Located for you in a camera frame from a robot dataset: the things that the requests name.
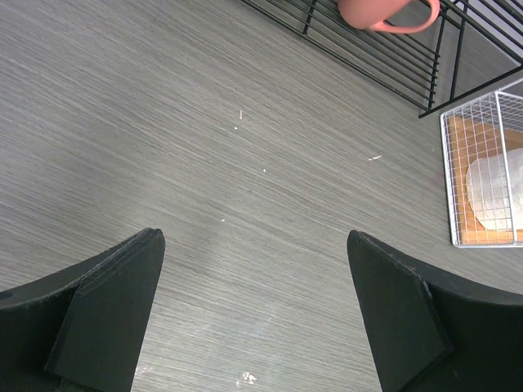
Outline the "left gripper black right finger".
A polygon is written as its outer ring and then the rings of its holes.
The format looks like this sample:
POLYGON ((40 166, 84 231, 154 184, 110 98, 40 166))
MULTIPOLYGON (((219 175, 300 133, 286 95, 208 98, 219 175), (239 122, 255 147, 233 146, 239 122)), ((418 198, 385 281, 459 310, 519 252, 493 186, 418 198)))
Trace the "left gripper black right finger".
POLYGON ((352 230, 351 277, 384 391, 520 391, 522 296, 352 230))

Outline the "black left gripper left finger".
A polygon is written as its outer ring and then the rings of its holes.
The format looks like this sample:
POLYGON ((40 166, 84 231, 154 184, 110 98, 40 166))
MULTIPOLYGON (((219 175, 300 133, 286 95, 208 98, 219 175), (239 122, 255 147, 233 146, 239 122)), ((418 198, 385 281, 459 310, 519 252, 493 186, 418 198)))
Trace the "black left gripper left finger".
POLYGON ((3 391, 129 391, 165 253, 160 229, 1 293, 3 391))

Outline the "white paper towel roll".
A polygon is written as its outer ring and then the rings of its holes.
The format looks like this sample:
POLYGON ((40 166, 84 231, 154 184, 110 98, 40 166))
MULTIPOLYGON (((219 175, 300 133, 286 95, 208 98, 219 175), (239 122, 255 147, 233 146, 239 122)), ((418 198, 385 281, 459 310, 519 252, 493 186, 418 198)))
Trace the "white paper towel roll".
POLYGON ((475 160, 467 169, 466 190, 485 229, 522 229, 522 149, 475 160))

